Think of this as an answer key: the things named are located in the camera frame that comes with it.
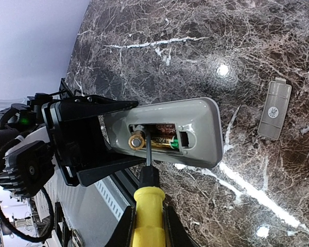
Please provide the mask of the grey remote control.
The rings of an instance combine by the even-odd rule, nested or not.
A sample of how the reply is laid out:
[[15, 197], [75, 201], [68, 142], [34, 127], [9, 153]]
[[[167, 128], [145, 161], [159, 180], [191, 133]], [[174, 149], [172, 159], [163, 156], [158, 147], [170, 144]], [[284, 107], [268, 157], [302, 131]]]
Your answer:
[[152, 136], [176, 136], [179, 150], [152, 149], [156, 161], [213, 168], [224, 149], [219, 108], [211, 98], [194, 98], [143, 105], [104, 116], [109, 142], [118, 153], [146, 157], [146, 144], [140, 150], [129, 147], [136, 130], [148, 129]]

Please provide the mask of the yellow handled screwdriver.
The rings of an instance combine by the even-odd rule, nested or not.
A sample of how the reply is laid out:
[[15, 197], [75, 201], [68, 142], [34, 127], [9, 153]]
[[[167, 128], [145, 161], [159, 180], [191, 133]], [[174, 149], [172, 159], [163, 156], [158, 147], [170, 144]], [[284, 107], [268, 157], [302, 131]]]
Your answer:
[[152, 165], [150, 133], [146, 132], [146, 166], [141, 169], [136, 201], [132, 246], [166, 246], [163, 223], [165, 193], [160, 188], [158, 169]]

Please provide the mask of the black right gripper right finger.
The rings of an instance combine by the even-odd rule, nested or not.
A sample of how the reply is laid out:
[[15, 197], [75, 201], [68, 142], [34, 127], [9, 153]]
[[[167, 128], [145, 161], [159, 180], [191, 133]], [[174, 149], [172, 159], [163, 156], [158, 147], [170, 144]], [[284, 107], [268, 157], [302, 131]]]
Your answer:
[[164, 207], [164, 232], [166, 246], [195, 246], [172, 206]]

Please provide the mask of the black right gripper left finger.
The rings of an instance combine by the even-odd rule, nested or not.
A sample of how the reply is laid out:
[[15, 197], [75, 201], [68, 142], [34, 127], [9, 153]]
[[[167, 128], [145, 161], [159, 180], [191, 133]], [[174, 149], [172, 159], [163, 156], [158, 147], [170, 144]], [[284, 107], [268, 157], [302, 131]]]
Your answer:
[[115, 246], [131, 246], [133, 232], [135, 227], [136, 209], [133, 206], [127, 206], [118, 225], [115, 234]]

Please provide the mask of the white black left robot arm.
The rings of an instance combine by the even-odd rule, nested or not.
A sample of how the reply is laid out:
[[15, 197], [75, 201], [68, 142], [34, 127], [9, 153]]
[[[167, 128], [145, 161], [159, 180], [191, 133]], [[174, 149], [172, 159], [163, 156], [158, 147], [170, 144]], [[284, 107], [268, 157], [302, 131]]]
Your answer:
[[43, 130], [48, 141], [35, 137], [12, 157], [0, 159], [0, 185], [18, 194], [37, 192], [54, 173], [52, 157], [68, 186], [87, 187], [117, 171], [138, 165], [143, 158], [114, 151], [105, 140], [99, 116], [126, 112], [137, 101], [117, 101], [98, 95], [54, 99], [29, 97], [0, 111], [0, 148], [23, 132], [34, 137]]

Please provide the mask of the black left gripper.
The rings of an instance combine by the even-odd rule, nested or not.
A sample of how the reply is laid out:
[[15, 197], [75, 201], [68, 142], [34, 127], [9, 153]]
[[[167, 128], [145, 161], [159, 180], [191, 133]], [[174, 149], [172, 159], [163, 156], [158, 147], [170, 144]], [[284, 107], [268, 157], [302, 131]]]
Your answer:
[[137, 107], [138, 101], [99, 95], [77, 96], [46, 103], [42, 114], [65, 183], [88, 187], [111, 174], [144, 163], [141, 157], [111, 155], [99, 115]]

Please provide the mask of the grey battery cover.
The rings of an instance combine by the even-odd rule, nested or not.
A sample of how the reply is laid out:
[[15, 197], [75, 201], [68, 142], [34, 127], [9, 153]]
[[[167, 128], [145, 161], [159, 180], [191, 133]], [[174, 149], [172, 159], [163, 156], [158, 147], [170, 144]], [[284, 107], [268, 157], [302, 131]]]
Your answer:
[[292, 86], [286, 79], [276, 77], [270, 81], [258, 128], [258, 134], [278, 140], [284, 125]]

